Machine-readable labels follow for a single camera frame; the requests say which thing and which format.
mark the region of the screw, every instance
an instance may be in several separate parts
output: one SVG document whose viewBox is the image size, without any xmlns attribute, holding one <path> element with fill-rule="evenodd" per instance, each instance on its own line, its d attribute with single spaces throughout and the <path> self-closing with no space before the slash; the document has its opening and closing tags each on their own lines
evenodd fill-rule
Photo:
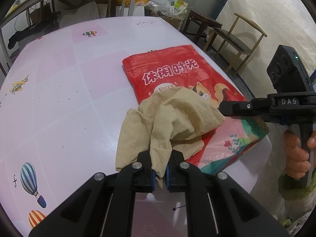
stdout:
<svg viewBox="0 0 316 237">
<path fill-rule="evenodd" d="M 218 177 L 219 179 L 225 180 L 225 179 L 227 178 L 227 174 L 226 174 L 225 172 L 219 172 L 219 173 L 217 174 L 217 177 Z"/>
<path fill-rule="evenodd" d="M 189 168 L 190 164 L 188 162 L 181 162 L 180 163 L 180 167 L 183 169 L 187 169 Z"/>
<path fill-rule="evenodd" d="M 134 169 L 140 169 L 141 167 L 143 166 L 143 164 L 141 163 L 141 162 L 134 162 L 133 164 L 132 164 L 132 167 L 134 168 Z"/>
<path fill-rule="evenodd" d="M 103 178 L 104 178 L 104 174 L 103 173 L 96 173 L 94 175 L 94 179 L 97 180 L 97 181 L 101 181 L 101 180 L 103 180 Z"/>
</svg>

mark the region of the snack bag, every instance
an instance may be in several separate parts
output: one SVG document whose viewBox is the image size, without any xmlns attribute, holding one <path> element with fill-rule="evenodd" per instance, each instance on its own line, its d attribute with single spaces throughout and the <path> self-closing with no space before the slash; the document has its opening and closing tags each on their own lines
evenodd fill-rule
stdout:
<svg viewBox="0 0 316 237">
<path fill-rule="evenodd" d="M 245 101 L 191 45 L 132 55 L 123 60 L 123 67 L 134 87 L 138 103 L 154 92 L 173 86 L 193 90 L 210 100 L 215 108 L 223 100 Z M 222 126 L 202 136 L 204 147 L 188 161 L 203 172 L 216 173 L 267 133 L 267 127 L 260 117 L 226 117 Z"/>
</svg>

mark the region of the crumpled cloth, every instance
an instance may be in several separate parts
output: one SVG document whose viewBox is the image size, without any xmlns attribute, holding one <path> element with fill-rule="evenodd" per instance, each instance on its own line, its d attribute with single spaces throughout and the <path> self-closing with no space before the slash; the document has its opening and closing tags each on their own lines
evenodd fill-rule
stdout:
<svg viewBox="0 0 316 237">
<path fill-rule="evenodd" d="M 204 146 L 201 135 L 224 119 L 209 100 L 185 87 L 155 92 L 137 110 L 128 110 L 118 140 L 116 170 L 150 149 L 152 169 L 162 180 L 173 149 L 181 151 L 185 160 L 190 158 Z"/>
</svg>

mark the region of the human hand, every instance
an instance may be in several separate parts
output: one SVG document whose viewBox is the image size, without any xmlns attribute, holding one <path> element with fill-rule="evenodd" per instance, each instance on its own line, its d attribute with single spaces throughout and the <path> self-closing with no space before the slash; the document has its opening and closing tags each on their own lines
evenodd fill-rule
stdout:
<svg viewBox="0 0 316 237">
<path fill-rule="evenodd" d="M 306 150 L 298 148 L 300 139 L 289 131 L 285 131 L 283 135 L 285 144 L 286 164 L 285 172 L 293 178 L 302 178 L 311 168 L 311 164 L 307 161 L 309 154 Z M 312 132 L 311 137 L 307 140 L 308 148 L 316 147 L 316 131 Z"/>
</svg>

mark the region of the red flower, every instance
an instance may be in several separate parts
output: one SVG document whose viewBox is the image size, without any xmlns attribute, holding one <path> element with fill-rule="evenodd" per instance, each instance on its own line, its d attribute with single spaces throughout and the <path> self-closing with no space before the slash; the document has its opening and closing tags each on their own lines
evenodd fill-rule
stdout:
<svg viewBox="0 0 316 237">
<path fill-rule="evenodd" d="M 230 147 L 231 143 L 230 140 L 225 141 L 224 147 Z"/>
</svg>

